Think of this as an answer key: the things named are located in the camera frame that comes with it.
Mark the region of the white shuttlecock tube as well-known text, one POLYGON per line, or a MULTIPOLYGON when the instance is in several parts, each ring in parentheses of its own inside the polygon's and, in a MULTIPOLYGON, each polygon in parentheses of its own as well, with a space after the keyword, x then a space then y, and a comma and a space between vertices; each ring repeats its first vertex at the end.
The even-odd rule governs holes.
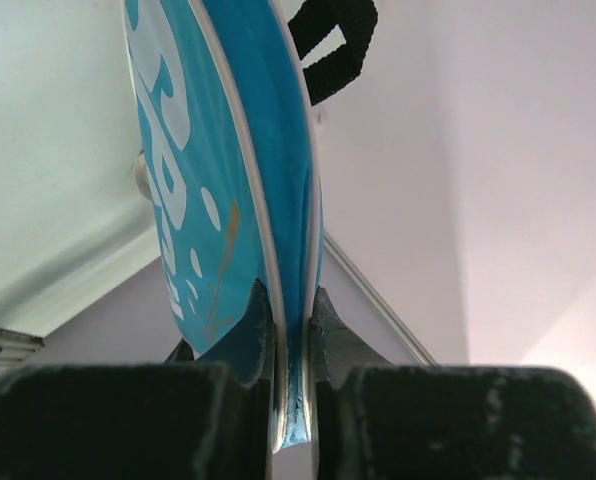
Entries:
POLYGON ((147 168, 145 153, 141 151, 132 165, 132 174, 139 193, 149 202, 153 201, 149 185, 149 172, 147 168))

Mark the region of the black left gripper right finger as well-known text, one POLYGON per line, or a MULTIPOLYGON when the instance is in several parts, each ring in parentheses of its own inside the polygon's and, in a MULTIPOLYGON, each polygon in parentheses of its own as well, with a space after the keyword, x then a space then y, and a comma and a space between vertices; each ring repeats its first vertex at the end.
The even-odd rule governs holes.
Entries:
POLYGON ((596 479, 596 409, 564 371, 394 365, 324 289, 310 370, 320 479, 596 479))

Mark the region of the blue racket cover bag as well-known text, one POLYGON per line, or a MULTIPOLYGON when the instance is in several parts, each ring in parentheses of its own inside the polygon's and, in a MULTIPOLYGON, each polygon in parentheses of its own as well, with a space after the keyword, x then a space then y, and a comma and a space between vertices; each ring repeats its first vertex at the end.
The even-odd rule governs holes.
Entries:
POLYGON ((307 442, 306 324, 323 256, 313 108, 361 73, 370 1, 128 1, 125 35, 170 308, 208 352, 260 281, 276 347, 272 447, 307 442))

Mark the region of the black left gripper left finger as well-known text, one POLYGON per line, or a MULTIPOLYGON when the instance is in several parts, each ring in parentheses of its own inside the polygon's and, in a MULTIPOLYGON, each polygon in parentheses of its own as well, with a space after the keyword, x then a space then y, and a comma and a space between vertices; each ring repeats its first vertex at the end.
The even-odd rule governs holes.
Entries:
POLYGON ((0 479, 267 479, 265 287, 194 361, 29 366, 0 377, 0 479))

